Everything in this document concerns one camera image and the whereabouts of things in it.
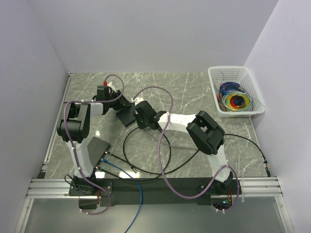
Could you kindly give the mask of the black network switch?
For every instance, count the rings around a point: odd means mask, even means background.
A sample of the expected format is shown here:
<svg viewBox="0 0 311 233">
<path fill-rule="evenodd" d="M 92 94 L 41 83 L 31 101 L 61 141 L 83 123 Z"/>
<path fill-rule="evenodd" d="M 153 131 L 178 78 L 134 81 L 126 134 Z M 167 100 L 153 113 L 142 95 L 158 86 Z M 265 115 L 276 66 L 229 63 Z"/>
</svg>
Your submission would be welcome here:
<svg viewBox="0 0 311 233">
<path fill-rule="evenodd" d="M 108 151 L 110 144 L 100 138 L 93 137 L 87 145 L 91 165 L 95 167 L 104 153 Z"/>
<path fill-rule="evenodd" d="M 116 113 L 117 118 L 121 121 L 121 123 L 128 127 L 132 123 L 136 121 L 135 117 L 133 116 L 133 112 L 135 107 L 133 105 L 125 107 L 124 109 L 118 111 Z"/>
</svg>

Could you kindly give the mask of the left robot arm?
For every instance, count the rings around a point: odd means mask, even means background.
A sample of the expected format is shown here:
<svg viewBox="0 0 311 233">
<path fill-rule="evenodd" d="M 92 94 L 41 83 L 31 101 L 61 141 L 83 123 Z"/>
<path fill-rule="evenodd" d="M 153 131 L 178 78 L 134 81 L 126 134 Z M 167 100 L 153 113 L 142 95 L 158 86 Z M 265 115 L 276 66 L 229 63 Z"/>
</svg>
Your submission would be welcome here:
<svg viewBox="0 0 311 233">
<path fill-rule="evenodd" d="M 94 165 L 91 163 L 86 144 L 91 118 L 105 115 L 109 109 L 116 111 L 117 118 L 125 127 L 135 122 L 132 115 L 133 104 L 120 90 L 106 83 L 97 86 L 97 94 L 90 101 L 64 102 L 61 118 L 57 122 L 57 134 L 70 149 L 75 169 L 74 176 L 86 177 L 81 182 L 80 189 L 87 195 L 94 194 L 98 188 L 98 183 L 90 178 L 94 174 Z"/>
</svg>

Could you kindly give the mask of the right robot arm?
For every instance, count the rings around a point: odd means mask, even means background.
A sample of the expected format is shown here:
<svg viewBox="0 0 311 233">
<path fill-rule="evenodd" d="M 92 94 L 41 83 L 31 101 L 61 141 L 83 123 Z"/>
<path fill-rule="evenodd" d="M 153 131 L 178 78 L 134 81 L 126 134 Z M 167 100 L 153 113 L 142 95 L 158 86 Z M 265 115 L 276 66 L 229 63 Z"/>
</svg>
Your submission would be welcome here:
<svg viewBox="0 0 311 233">
<path fill-rule="evenodd" d="M 206 154 L 214 181 L 207 190 L 211 195 L 225 195 L 231 188 L 232 171 L 227 166 L 222 127 L 205 111 L 192 115 L 156 112 L 143 98 L 132 99 L 133 116 L 140 129 L 187 133 L 197 149 Z"/>
</svg>

